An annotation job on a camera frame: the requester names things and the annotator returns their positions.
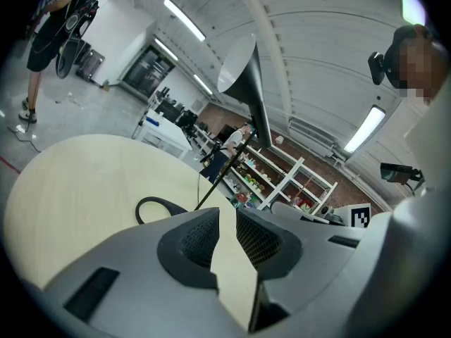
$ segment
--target brick wall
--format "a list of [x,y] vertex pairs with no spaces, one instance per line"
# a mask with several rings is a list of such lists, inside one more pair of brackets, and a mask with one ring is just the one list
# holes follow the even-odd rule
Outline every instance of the brick wall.
[[[206,123],[209,126],[209,131],[213,132],[214,134],[218,134],[225,124],[228,124],[232,127],[240,127],[247,121],[247,119],[227,109],[221,108],[214,104],[208,104],[206,108],[201,112],[198,121]],[[279,135],[278,133],[271,131],[273,144],[275,144],[275,139],[278,135]],[[259,148],[259,145],[256,142],[251,142],[249,145],[254,147],[255,149]],[[299,159],[300,157],[304,158],[305,159],[304,164],[307,167],[312,169],[315,173],[319,174],[321,177],[323,177],[331,184],[333,184],[334,182],[338,183],[338,186],[335,188],[335,190],[333,191],[327,202],[324,204],[325,206],[333,206],[334,208],[339,208],[341,206],[346,206],[348,204],[370,203],[372,215],[375,215],[382,211],[376,205],[376,203],[374,203],[365,193],[363,193],[362,190],[357,188],[350,180],[348,180],[338,170],[328,165],[327,163],[324,163],[321,159],[318,159],[317,157],[313,156],[307,150],[303,149],[296,143],[285,138],[283,143],[278,144],[277,146],[284,152],[290,154],[293,158],[296,159]],[[284,170],[285,172],[291,170],[292,166],[286,161],[284,161],[282,158],[279,158],[273,152],[269,150],[264,150],[261,152],[261,154],[270,159],[271,161],[273,161],[280,169]],[[252,153],[249,153],[249,157],[255,159],[258,171],[260,171],[263,168],[264,172],[268,175],[268,177],[271,178],[271,182],[273,182],[274,185],[277,185],[277,183],[281,180],[282,176],[278,174],[274,169],[268,167],[265,163],[260,161],[260,159],[254,156]],[[295,179],[300,183],[305,184],[308,180],[308,177],[306,177],[301,173],[298,173]],[[261,183],[266,186],[265,189],[266,191],[269,192],[271,190],[271,188],[268,187],[268,185],[263,180],[261,181]],[[320,196],[323,192],[323,190],[313,181],[311,181],[307,185],[307,188],[316,196]],[[289,184],[285,188],[284,193],[290,195],[291,197],[294,197],[296,193],[298,193],[298,191],[299,190],[296,186],[294,186],[293,184]],[[304,195],[303,193],[301,197],[309,198],[309,196]],[[282,198],[279,198],[278,200],[286,203],[286,201],[284,201]]]

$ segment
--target red line on floor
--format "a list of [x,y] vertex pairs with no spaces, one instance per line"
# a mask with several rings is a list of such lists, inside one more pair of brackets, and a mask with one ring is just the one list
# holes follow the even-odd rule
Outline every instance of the red line on floor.
[[10,164],[8,161],[6,161],[2,156],[0,156],[0,161],[3,161],[3,162],[5,163],[5,165],[6,165],[8,168],[10,168],[10,169],[14,170],[16,173],[20,174],[20,170],[17,169],[14,165],[11,165],[11,164]]

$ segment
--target blue object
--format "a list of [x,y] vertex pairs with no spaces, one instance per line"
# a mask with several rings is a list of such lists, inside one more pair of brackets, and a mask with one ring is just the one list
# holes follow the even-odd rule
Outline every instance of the blue object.
[[152,119],[152,118],[149,118],[148,116],[146,116],[146,120],[147,120],[149,123],[152,123],[153,125],[156,125],[157,127],[160,126],[160,123],[159,123],[159,122],[155,121],[155,120]]

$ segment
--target dark pants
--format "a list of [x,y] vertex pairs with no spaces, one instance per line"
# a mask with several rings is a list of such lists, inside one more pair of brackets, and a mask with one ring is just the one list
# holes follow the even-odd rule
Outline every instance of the dark pants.
[[224,166],[224,164],[227,163],[227,160],[228,157],[225,154],[223,154],[220,151],[217,151],[214,154],[214,159],[210,162],[210,165],[202,169],[200,175],[202,175],[203,177],[207,177],[210,183],[213,184],[216,178],[218,177],[221,168]]

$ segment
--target black shorts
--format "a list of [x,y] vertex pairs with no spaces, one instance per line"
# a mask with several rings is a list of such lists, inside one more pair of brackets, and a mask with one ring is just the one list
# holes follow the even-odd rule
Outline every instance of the black shorts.
[[58,55],[59,48],[67,40],[68,33],[51,18],[43,24],[31,45],[27,68],[38,73],[49,66]]

